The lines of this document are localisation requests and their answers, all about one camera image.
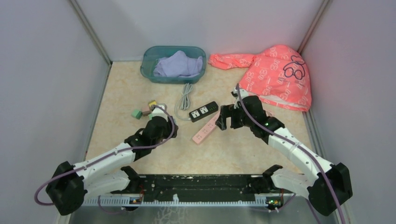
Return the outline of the pink charger plug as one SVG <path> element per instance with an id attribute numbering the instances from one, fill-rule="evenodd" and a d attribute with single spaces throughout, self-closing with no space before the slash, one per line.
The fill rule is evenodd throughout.
<path id="1" fill-rule="evenodd" d="M 147 105 L 141 108 L 141 112 L 143 116 L 148 116 L 149 114 L 151 114 L 152 111 L 150 107 Z"/>

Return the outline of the pink power strip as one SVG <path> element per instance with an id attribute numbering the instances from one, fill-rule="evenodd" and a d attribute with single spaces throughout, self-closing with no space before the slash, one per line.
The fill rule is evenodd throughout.
<path id="1" fill-rule="evenodd" d="M 192 141 L 200 145 L 215 129 L 220 112 L 217 112 L 193 137 Z"/>

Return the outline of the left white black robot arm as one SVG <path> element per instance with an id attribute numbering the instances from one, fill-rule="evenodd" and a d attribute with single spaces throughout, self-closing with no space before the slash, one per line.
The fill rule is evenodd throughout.
<path id="1" fill-rule="evenodd" d="M 172 116 L 153 116 L 115 148 L 88 161 L 58 165 L 45 192 L 62 216 L 75 212 L 84 200 L 116 191 L 136 192 L 139 175 L 129 166 L 170 138 L 178 126 Z"/>

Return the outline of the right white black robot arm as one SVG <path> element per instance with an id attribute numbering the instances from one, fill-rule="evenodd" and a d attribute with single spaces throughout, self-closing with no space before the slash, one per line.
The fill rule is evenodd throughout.
<path id="1" fill-rule="evenodd" d="M 268 116 L 257 96 L 244 97 L 234 105 L 220 108 L 216 125 L 227 129 L 248 127 L 253 135 L 278 150 L 301 171 L 294 173 L 273 165 L 263 173 L 263 187 L 268 192 L 286 189 L 307 199 L 321 215 L 328 216 L 353 196 L 349 169 L 323 159 L 285 127 L 279 119 Z"/>

